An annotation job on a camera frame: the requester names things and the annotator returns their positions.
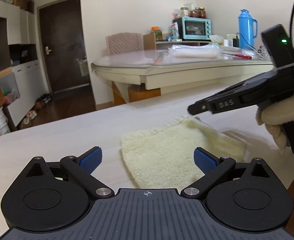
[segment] cream towel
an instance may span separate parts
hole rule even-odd
[[[180,117],[169,124],[122,136],[125,164],[140,188],[177,188],[179,192],[204,173],[194,164],[195,148],[241,162],[245,144],[218,133],[194,118]]]

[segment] white knit glove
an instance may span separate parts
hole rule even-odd
[[[294,121],[294,95],[268,106],[263,111],[258,109],[256,120],[259,125],[265,124],[267,131],[272,135],[278,148],[284,149],[287,144],[287,138],[280,131],[280,125]]]

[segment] pink chair back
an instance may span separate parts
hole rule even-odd
[[[109,55],[144,50],[141,33],[118,33],[106,37]]]

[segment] door handle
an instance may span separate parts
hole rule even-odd
[[[49,54],[50,54],[50,52],[51,52],[51,49],[49,49],[49,47],[48,47],[48,46],[46,46],[46,47],[45,47],[45,52],[46,52],[46,55],[49,55]]]

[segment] crosshair marking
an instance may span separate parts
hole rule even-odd
[[[145,191],[145,192],[142,193],[142,194],[144,194],[144,195],[146,195],[146,196],[150,196],[150,195],[153,194],[153,193],[151,193],[150,191]]]

